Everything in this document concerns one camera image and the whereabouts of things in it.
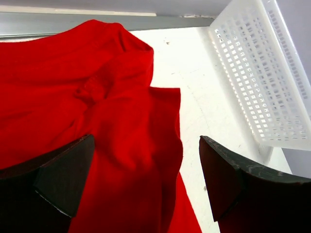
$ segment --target gray bar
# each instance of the gray bar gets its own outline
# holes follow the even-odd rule
[[[212,18],[0,13],[0,39],[43,37],[69,30],[87,20],[118,22],[127,30],[209,26]]]

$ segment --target red shirt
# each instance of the red shirt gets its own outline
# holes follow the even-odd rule
[[[179,175],[179,89],[120,24],[0,43],[0,169],[85,134],[95,153],[70,233],[201,232]]]

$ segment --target white plastic basket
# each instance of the white plastic basket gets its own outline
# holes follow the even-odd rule
[[[209,35],[255,139],[311,150],[311,86],[275,0],[233,0]]]

